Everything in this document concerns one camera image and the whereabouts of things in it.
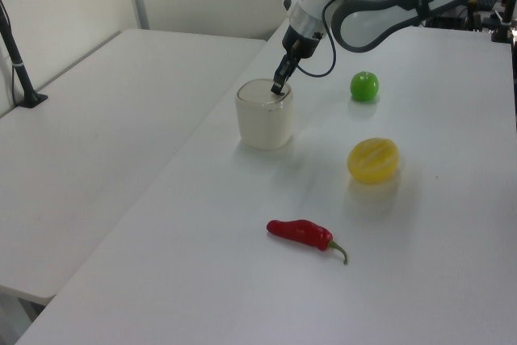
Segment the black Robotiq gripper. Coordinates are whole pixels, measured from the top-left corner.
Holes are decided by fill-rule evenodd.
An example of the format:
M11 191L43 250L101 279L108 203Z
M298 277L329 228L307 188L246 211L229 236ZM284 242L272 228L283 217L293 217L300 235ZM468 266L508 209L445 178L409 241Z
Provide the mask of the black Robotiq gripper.
M282 40L285 54L273 76L273 94L284 96L283 88L297 70L300 60L310 58L323 37L324 34L321 32L314 32L310 37L306 37L293 27L288 27Z

